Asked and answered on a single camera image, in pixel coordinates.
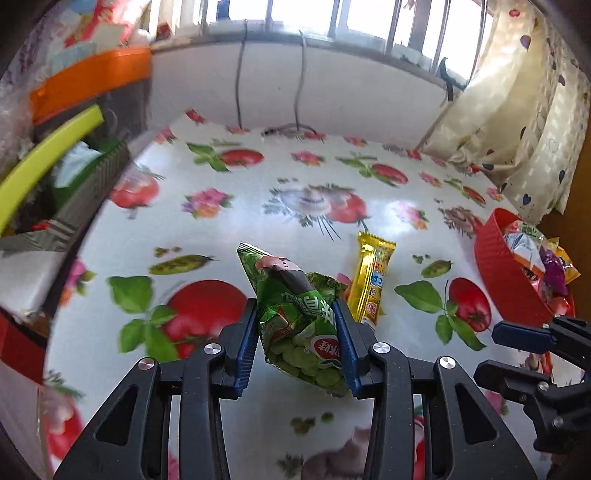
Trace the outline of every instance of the green snack bag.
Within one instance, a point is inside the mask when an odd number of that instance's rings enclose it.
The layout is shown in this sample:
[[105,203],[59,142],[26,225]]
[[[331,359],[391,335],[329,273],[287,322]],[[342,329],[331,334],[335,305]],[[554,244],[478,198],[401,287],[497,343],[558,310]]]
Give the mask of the green snack bag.
[[330,305],[347,286],[326,275],[306,274],[287,258],[249,244],[238,246],[238,257],[258,298],[267,362],[330,393],[346,394]]

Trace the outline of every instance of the green peas image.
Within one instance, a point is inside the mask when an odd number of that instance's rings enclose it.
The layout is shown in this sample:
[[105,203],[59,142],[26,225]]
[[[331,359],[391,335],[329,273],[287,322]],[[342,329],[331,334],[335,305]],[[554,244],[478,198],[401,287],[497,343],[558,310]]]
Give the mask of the green peas image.
[[275,343],[271,344],[271,352],[276,355],[283,353],[285,350],[293,350],[293,344],[291,343],[291,339],[280,339],[277,340]]
[[339,380],[341,380],[341,376],[336,368],[318,370],[318,373],[316,374],[316,383],[321,387],[331,387]]
[[300,375],[300,370],[298,368],[296,368],[296,367],[292,367],[287,362],[278,360],[277,363],[276,363],[276,366],[278,366],[279,368],[281,368],[284,372],[289,373],[293,377],[297,377],[297,376]]

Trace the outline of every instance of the red plastic basket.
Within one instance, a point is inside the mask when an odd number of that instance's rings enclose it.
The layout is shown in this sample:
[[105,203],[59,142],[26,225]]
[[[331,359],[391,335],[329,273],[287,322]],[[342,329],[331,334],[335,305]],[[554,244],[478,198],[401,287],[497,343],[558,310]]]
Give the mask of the red plastic basket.
[[[551,320],[552,311],[532,288],[503,239],[503,228],[515,220],[519,217],[505,209],[497,208],[492,212],[476,236],[476,264],[504,321],[540,327]],[[568,301],[574,316],[574,300],[570,294]]]

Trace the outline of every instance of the cartoon character print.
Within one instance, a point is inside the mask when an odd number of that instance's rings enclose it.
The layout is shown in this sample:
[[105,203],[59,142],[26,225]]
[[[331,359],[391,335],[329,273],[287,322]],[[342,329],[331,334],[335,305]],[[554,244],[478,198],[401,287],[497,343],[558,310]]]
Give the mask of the cartoon character print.
[[335,184],[289,185],[285,189],[271,189],[272,198],[263,205],[266,215],[297,218],[302,227],[315,226],[323,235],[340,238],[333,224],[354,223],[367,231],[368,217],[365,202],[353,189]]
[[443,222],[450,230],[457,230],[472,239],[482,228],[483,222],[471,210],[464,207],[438,208],[443,214]]
[[304,271],[288,258],[264,255],[256,261],[255,268],[267,269],[271,278],[282,282],[295,295],[314,290]]

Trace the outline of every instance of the window frame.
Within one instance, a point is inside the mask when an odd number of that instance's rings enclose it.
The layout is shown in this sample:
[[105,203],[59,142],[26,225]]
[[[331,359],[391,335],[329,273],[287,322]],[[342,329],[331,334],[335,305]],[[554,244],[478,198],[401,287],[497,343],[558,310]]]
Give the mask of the window frame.
[[[160,3],[160,0],[152,0],[154,3]],[[193,35],[191,40],[189,41],[190,44],[200,44],[200,43],[215,43],[217,39],[227,39],[232,38],[232,33],[215,33],[212,34],[209,31],[209,24],[207,23],[207,10],[209,7],[210,0],[168,0],[172,2],[174,5],[174,9],[176,12],[180,12],[180,18],[178,19],[178,24],[181,27],[186,27],[189,25],[195,25],[195,20],[200,19],[199,24],[202,25],[202,28],[199,29],[199,35]],[[258,32],[251,33],[251,29],[249,30],[249,39],[254,40],[253,34],[256,33],[258,37],[258,41],[279,41],[280,43],[292,43],[293,40],[297,40],[298,42],[301,41],[299,34],[295,34],[289,31],[283,31],[281,28],[277,28],[274,25],[272,19],[272,9],[273,9],[273,1],[274,0],[267,0],[267,8],[265,13],[264,23],[262,28],[259,26]],[[408,41],[407,49],[412,50],[415,53],[418,53],[420,57],[424,59],[428,59],[430,62],[430,67],[426,68],[426,66],[419,66],[412,61],[409,61],[405,58],[404,55],[401,55],[399,52],[394,51],[394,37],[396,34],[396,30],[398,27],[398,20],[400,18],[400,10],[403,6],[403,2],[408,0],[395,0],[394,8],[392,12],[392,19],[390,24],[390,29],[388,31],[388,38],[384,39],[381,37],[374,37],[369,34],[363,34],[363,38],[366,39],[366,42],[362,42],[361,40],[356,40],[352,38],[352,35],[348,35],[351,32],[355,32],[355,30],[348,29],[347,21],[349,17],[349,8],[351,5],[352,0],[333,0],[333,8],[332,14],[330,17],[330,24],[328,28],[328,33],[325,35],[316,35],[316,34],[304,34],[308,44],[316,45],[320,48],[330,48],[333,50],[340,50],[340,51],[347,51],[349,53],[353,53],[356,55],[361,55],[365,57],[370,57],[374,60],[380,61],[381,63],[388,63],[388,64],[397,64],[397,66],[405,65],[408,68],[405,70],[412,70],[412,73],[418,74],[418,72],[426,72],[428,75],[427,77],[436,77],[437,69],[439,67],[439,60],[441,55],[441,49],[443,46],[443,41],[445,39],[446,28],[447,28],[447,21],[449,19],[449,12],[451,2],[454,0],[443,0],[444,1],[444,10],[441,19],[441,26],[439,31],[439,37],[437,41],[437,47],[433,58],[428,58],[423,55],[423,47],[425,42],[425,37],[427,33],[427,26],[428,21],[431,13],[431,3],[434,0],[415,0],[414,5],[414,14],[413,14],[413,24],[411,27],[410,37]],[[451,72],[452,76],[463,79],[466,83],[469,83],[474,75],[474,71],[478,62],[478,58],[480,53],[482,52],[483,48],[483,33],[484,33],[484,26],[485,22],[487,21],[487,15],[491,15],[488,8],[489,2],[493,0],[472,0],[476,5],[479,5],[481,8],[481,17],[480,17],[480,29],[479,29],[479,36],[476,45],[476,52],[475,58],[473,61],[473,68],[472,74],[470,75],[470,79],[464,79],[461,75],[458,75],[455,72]],[[193,37],[205,37],[201,39],[194,39]],[[367,43],[374,41],[374,44],[381,46],[382,48],[372,48],[366,46]],[[159,48],[159,45],[155,45],[156,50],[161,50],[165,48],[165,45],[162,45]]]

